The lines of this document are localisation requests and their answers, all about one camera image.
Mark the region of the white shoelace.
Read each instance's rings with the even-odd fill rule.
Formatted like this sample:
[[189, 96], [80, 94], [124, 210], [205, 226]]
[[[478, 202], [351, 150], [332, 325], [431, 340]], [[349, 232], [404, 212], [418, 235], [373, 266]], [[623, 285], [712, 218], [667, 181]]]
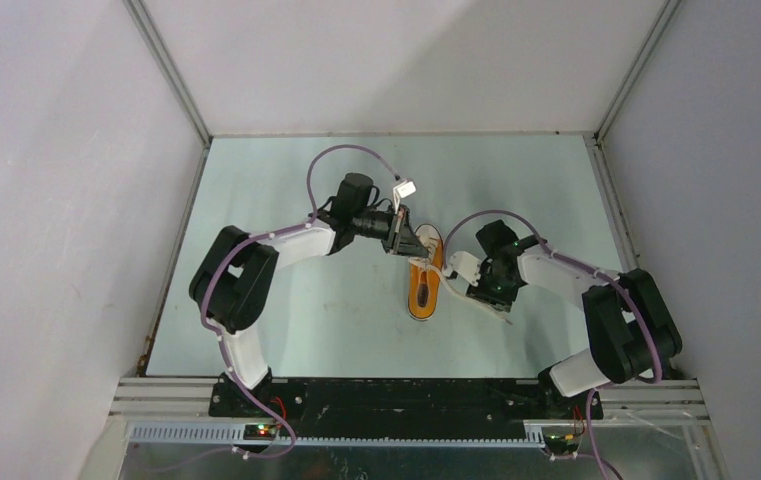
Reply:
[[419, 263], [423, 263], [424, 264], [424, 268], [432, 269], [432, 270], [434, 270], [435, 272], [437, 272], [440, 275], [441, 288], [444, 288], [454, 298], [456, 298], [458, 300], [461, 300], [461, 301], [464, 301], [467, 304], [474, 306], [475, 308], [483, 310], [483, 311], [487, 312], [489, 315], [494, 316], [495, 318], [499, 319], [500, 321], [502, 321], [502, 322], [504, 322], [504, 323], [506, 323], [508, 325], [512, 325], [513, 324], [513, 322], [505, 314], [499, 313], [497, 310], [495, 310], [495, 309], [493, 309], [493, 308], [491, 308], [491, 307], [489, 307], [489, 306], [487, 306], [487, 305], [485, 305], [485, 304], [483, 304], [481, 302], [478, 302], [478, 301], [476, 301], [474, 299], [467, 298], [463, 293], [461, 293], [459, 290], [457, 290], [456, 288], [454, 288], [452, 286], [452, 284], [450, 283], [449, 278], [447, 278], [446, 276], [443, 275], [442, 269], [439, 270], [439, 269], [429, 265], [425, 261], [425, 259], [426, 258], [415, 258], [414, 260], [409, 260], [409, 264], [410, 265], [411, 264], [417, 265]]

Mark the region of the orange canvas sneaker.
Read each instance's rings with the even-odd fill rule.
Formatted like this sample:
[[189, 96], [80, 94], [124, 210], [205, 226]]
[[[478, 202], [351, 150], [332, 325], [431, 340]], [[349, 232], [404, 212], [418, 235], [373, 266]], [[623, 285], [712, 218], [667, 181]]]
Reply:
[[[439, 230], [431, 224], [422, 224], [417, 227], [416, 235], [428, 249], [425, 261], [441, 270], [444, 245]], [[413, 319], [424, 322], [434, 314], [440, 288], [441, 279], [437, 272], [424, 268], [423, 263], [410, 265], [407, 308]]]

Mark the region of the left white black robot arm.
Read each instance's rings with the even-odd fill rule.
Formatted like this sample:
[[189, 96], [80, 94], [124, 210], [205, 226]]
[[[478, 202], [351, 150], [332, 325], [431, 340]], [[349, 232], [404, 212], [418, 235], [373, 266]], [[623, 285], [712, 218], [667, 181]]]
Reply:
[[272, 403], [267, 385], [271, 368], [262, 352], [258, 322], [279, 270], [333, 255], [357, 237], [379, 241], [387, 254], [428, 257], [402, 203], [415, 192], [414, 182], [399, 180], [386, 209], [376, 190], [370, 177], [349, 173], [336, 194], [302, 223], [257, 235], [226, 226], [192, 277], [189, 296], [202, 325], [216, 336], [226, 373], [238, 385], [233, 402], [246, 415], [260, 416]]

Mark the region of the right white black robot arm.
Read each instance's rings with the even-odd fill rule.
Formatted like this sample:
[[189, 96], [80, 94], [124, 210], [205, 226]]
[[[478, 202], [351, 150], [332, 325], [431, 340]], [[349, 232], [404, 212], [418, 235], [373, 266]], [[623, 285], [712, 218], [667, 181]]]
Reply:
[[541, 411], [562, 418], [578, 394], [643, 378], [652, 382], [683, 341], [654, 280], [640, 268], [615, 272], [594, 267], [550, 247], [536, 235], [518, 237], [496, 220], [476, 234], [485, 256], [458, 251], [447, 261], [463, 278], [468, 298], [498, 314], [512, 309], [521, 288], [558, 295], [583, 314], [587, 349], [546, 368], [537, 392]]

